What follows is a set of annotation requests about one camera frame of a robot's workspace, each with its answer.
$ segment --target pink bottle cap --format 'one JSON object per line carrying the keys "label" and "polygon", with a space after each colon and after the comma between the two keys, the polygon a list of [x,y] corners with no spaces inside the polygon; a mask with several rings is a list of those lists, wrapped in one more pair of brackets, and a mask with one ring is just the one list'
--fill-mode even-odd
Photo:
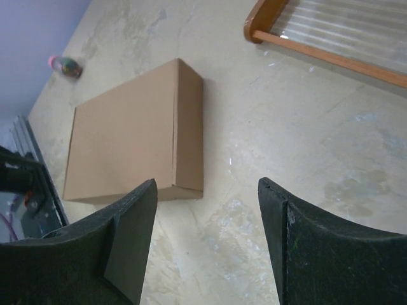
{"label": "pink bottle cap", "polygon": [[58,55],[52,55],[49,59],[48,59],[48,65],[53,68],[52,64],[53,61],[58,57]]}

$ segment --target floor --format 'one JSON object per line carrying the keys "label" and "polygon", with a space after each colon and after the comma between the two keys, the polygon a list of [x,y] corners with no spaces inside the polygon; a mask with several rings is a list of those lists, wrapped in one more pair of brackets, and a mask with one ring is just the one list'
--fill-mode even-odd
{"label": "floor", "polygon": [[[248,43],[254,3],[92,1],[65,51],[86,65],[81,79],[53,75],[29,116],[62,194],[76,105],[175,57],[205,78],[204,197],[159,204],[142,304],[278,304],[257,201],[264,176],[407,233],[406,90]],[[65,202],[71,222],[99,208]]]}

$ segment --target wooden frame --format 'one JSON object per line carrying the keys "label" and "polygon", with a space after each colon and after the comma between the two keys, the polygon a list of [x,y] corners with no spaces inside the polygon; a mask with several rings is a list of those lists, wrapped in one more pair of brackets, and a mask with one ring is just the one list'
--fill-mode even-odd
{"label": "wooden frame", "polygon": [[274,43],[331,64],[371,76],[372,78],[381,79],[393,85],[407,88],[407,75],[405,74],[393,72],[376,65],[367,64],[270,34],[268,31],[280,16],[287,2],[288,0],[258,0],[244,24],[246,40],[252,43],[262,43],[263,41]]}

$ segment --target plastic bottle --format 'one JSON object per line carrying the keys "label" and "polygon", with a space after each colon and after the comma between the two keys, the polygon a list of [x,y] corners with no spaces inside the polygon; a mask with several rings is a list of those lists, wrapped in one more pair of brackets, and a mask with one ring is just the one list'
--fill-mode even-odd
{"label": "plastic bottle", "polygon": [[69,57],[61,57],[58,55],[51,56],[48,59],[48,65],[62,75],[70,78],[80,78],[83,68],[73,59]]}

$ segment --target brown box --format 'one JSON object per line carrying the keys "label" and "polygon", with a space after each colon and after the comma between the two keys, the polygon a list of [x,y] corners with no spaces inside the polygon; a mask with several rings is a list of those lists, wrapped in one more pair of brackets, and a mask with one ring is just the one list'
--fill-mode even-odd
{"label": "brown box", "polygon": [[112,203],[150,178],[159,200],[201,198],[202,93],[175,59],[77,106],[63,199]]}

